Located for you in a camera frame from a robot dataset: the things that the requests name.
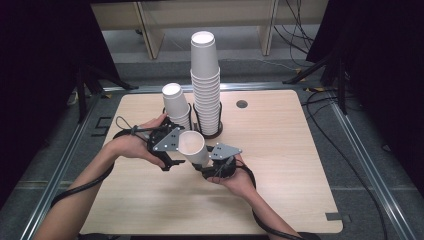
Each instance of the aluminum rail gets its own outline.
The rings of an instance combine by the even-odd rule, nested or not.
[[[35,207],[33,213],[31,214],[28,224],[22,234],[21,240],[32,239],[41,221],[46,216],[47,211],[50,208],[50,202],[53,200],[54,195],[58,187],[60,186],[61,180],[64,174],[66,173],[66,170],[68,169],[68,166],[69,166],[69,163],[71,162],[72,157],[74,156],[75,149],[78,146],[78,143],[81,140],[81,136],[83,135],[87,127],[87,123],[88,123],[88,120],[90,119],[91,113],[93,112],[93,109],[95,105],[97,104],[97,102],[99,101],[99,99],[100,99],[100,94],[94,96],[92,105],[90,106],[89,111],[87,112],[87,115],[85,116],[85,118],[83,119],[81,123],[78,123],[77,127],[75,128],[75,131],[72,134],[72,138],[69,141],[59,161],[59,164],[55,172],[53,173],[52,178],[47,184],[47,187],[45,188],[43,195],[41,196],[37,206]]]
[[[104,88],[106,93],[160,93],[163,86],[139,86],[138,89],[125,90],[121,87]],[[187,92],[193,91],[193,86],[181,85],[182,89]],[[303,89],[311,87],[306,83],[298,83],[296,85],[284,85],[281,82],[249,82],[249,83],[221,83],[221,91],[259,91],[259,90],[283,90],[283,89]]]
[[[328,92],[329,97],[335,97],[333,92]],[[380,199],[381,204],[386,210],[387,215],[389,216],[390,221],[392,222],[396,232],[398,233],[400,239],[403,240],[415,240],[417,236],[415,235],[412,227],[405,218],[401,207],[396,201],[395,197],[388,188],[386,182],[379,173],[377,167],[374,165],[373,160],[365,149],[361,139],[355,131],[352,123],[349,120],[349,117],[344,115],[343,112],[338,107],[337,103],[332,103],[331,107],[339,119],[340,124],[342,125],[343,130],[346,133],[350,143],[352,144],[353,149],[355,150],[356,155],[364,169],[367,177],[375,189],[375,192]]]

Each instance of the wooden cabinet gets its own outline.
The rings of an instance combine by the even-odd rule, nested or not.
[[[303,1],[304,24],[319,24],[328,0]],[[149,57],[155,59],[167,28],[258,26],[263,55],[271,49],[272,28],[295,24],[296,1],[279,0],[177,0],[92,4],[102,30],[138,29]]]

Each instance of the stack of paper cups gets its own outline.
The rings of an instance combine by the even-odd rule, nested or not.
[[[181,86],[178,83],[169,83],[162,88],[162,94],[165,111],[171,122],[190,130],[190,106]]]
[[[220,124],[220,68],[215,37],[210,32],[191,37],[191,82],[201,133],[214,135]]]

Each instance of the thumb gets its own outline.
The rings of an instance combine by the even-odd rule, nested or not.
[[[223,179],[219,177],[208,177],[206,180],[211,183],[220,184]]]
[[[162,162],[162,160],[160,160],[158,157],[152,155],[151,153],[147,152],[146,155],[144,156],[144,159],[146,159],[147,161],[149,161],[150,163],[157,165],[161,168],[165,167],[165,163]]]
[[[167,116],[166,113],[163,113],[163,114],[159,115],[158,118],[154,118],[154,119],[142,124],[142,126],[144,126],[144,127],[158,127],[163,122],[163,120],[165,120],[166,116]]]

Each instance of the table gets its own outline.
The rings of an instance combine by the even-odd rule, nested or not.
[[[193,103],[193,94],[185,93]],[[237,107],[239,100],[246,108]],[[297,231],[337,233],[340,220],[297,94],[292,90],[221,92],[222,142],[243,150],[258,192]],[[157,117],[161,94],[126,95],[117,116],[135,125]],[[105,140],[120,129],[113,124]],[[184,159],[170,152],[173,159]],[[264,234],[250,207],[220,186],[205,181],[186,162],[169,172],[139,159],[116,161],[104,181],[81,233],[114,235]]]

